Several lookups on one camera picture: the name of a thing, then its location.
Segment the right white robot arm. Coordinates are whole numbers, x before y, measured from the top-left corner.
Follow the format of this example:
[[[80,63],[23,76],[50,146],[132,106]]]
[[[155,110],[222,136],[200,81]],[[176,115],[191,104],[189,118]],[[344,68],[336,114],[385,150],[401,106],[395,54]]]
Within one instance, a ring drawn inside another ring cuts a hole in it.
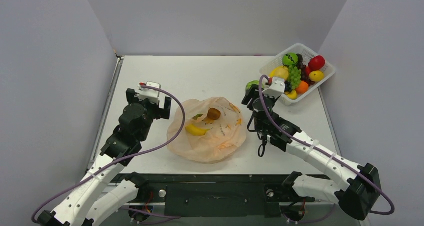
[[[259,86],[248,87],[242,104],[252,111],[250,123],[262,141],[258,149],[261,157],[265,146],[271,144],[283,152],[297,156],[312,165],[326,179],[293,171],[282,183],[282,193],[289,199],[311,197],[336,205],[349,216],[364,220],[380,197],[381,180],[377,167],[361,165],[343,158],[321,145],[305,131],[273,111],[276,100],[259,96]]]

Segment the yellow fake banana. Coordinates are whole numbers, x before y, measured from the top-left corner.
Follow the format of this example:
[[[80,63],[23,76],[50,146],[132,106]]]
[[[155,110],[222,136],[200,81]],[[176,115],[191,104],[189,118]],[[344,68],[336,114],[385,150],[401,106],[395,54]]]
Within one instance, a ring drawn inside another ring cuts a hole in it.
[[[189,124],[185,127],[185,130],[190,133],[191,135],[194,136],[203,136],[205,135],[210,129],[202,129],[199,128],[197,126],[195,126],[194,124]]]

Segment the red fake apple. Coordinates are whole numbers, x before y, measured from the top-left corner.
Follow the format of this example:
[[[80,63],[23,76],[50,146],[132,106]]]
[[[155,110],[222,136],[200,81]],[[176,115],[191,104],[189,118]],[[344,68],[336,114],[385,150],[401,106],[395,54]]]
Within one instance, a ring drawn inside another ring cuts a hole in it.
[[[321,55],[317,55],[309,61],[308,67],[311,71],[317,71],[321,70],[325,66],[325,64],[326,60],[324,59],[324,57]]]

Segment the orange translucent plastic bag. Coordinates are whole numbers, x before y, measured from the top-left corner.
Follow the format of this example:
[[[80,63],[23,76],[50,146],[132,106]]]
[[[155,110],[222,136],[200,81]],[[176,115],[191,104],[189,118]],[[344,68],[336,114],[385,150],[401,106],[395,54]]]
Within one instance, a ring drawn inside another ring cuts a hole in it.
[[[218,120],[207,117],[208,110],[221,112]],[[192,119],[196,114],[203,116]],[[189,124],[209,129],[203,136],[194,136],[185,130]],[[224,97],[206,100],[189,99],[176,110],[167,130],[167,138],[176,138],[167,145],[168,150],[185,159],[200,163],[217,163],[231,156],[246,140],[246,122],[241,110]]]

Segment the green fake apple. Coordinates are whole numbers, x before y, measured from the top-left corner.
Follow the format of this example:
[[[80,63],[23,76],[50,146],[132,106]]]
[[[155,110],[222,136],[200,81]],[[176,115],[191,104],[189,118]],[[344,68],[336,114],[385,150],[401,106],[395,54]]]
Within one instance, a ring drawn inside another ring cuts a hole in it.
[[[259,89],[259,85],[261,84],[262,89],[265,89],[265,84],[259,80],[253,80],[247,83],[246,87],[245,87],[245,91],[246,93],[248,92],[256,92]]]

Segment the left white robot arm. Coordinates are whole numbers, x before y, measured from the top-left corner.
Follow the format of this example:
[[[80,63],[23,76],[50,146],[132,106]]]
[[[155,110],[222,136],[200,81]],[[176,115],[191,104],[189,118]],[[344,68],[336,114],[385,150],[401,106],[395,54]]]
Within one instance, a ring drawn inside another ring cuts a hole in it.
[[[126,90],[127,106],[118,125],[108,137],[91,168],[76,185],[42,203],[31,220],[41,226],[93,226],[89,217],[100,194],[134,158],[141,142],[147,139],[155,119],[169,119],[171,104],[178,99],[152,86],[142,85],[140,92]]]

